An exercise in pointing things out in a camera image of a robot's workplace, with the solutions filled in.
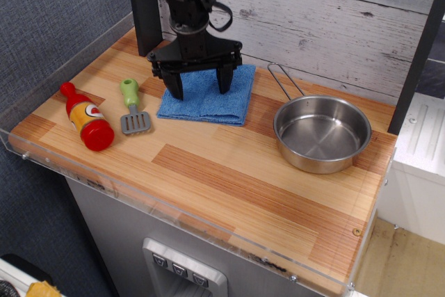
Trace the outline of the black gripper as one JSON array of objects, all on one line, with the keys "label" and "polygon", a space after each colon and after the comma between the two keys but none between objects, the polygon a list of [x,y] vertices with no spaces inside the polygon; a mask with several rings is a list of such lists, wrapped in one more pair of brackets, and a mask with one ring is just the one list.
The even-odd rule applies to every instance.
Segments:
[{"label": "black gripper", "polygon": [[152,71],[161,76],[175,99],[183,99],[183,84],[179,73],[216,70],[220,94],[230,90],[233,71],[242,64],[242,43],[211,35],[207,26],[193,28],[173,24],[176,38],[168,45],[147,55]]}]

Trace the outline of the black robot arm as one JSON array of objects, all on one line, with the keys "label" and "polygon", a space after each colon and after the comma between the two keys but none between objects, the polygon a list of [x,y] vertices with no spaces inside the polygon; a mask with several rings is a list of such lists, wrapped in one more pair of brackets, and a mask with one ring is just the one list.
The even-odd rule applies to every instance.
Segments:
[{"label": "black robot arm", "polygon": [[148,54],[154,76],[163,80],[170,94],[183,99],[181,74],[215,70],[220,93],[229,91],[234,70],[241,65],[239,41],[211,35],[209,15],[213,8],[231,10],[218,0],[166,0],[170,27],[177,37],[169,45]]}]

